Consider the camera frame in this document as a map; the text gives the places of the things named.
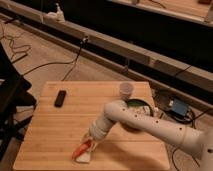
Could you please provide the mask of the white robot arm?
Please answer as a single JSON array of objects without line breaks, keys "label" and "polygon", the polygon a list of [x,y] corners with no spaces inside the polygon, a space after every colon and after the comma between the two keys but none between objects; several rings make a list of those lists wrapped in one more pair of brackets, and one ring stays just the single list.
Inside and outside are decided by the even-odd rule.
[{"label": "white robot arm", "polygon": [[104,105],[103,112],[89,126],[87,135],[95,141],[103,140],[117,123],[135,129],[174,146],[201,161],[200,171],[213,171],[213,128],[206,132],[159,118],[137,114],[122,100]]}]

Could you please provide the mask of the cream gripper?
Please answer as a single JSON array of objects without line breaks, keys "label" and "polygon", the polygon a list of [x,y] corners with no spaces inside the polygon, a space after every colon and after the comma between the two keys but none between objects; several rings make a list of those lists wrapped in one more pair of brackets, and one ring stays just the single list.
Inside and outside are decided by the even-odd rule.
[{"label": "cream gripper", "polygon": [[88,150],[89,153],[92,153],[96,149],[100,141],[107,136],[114,125],[115,123],[111,120],[98,118],[90,125],[89,133],[84,134],[81,139],[81,143],[85,143],[88,140],[91,140],[92,137],[94,140],[91,141],[91,146]]}]

